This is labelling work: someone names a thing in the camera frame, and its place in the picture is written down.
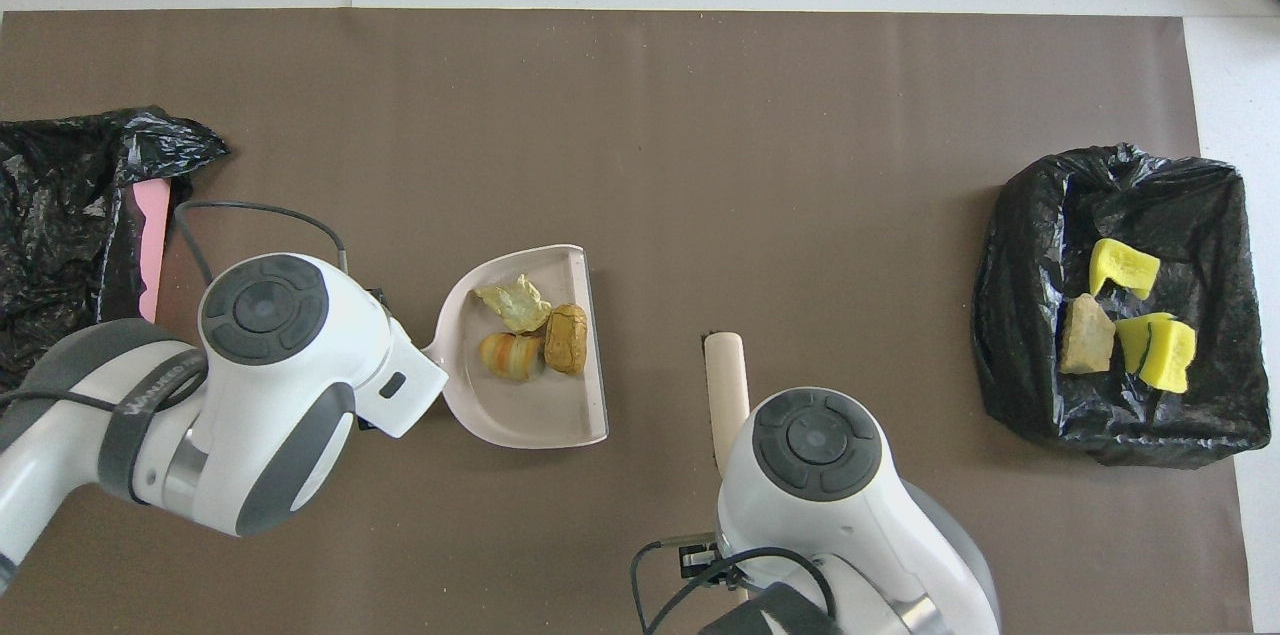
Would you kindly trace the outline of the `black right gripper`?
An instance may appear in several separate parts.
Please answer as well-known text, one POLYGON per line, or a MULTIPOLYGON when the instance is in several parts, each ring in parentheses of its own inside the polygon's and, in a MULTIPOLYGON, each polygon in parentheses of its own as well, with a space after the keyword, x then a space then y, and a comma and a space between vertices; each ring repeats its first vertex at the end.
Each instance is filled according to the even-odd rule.
MULTIPOLYGON (((710 572, 723 559, 717 535, 691 535, 680 544, 680 577, 692 581, 710 572)), ((730 566, 713 575, 707 575, 704 586, 742 586, 744 575, 740 568, 730 566)))

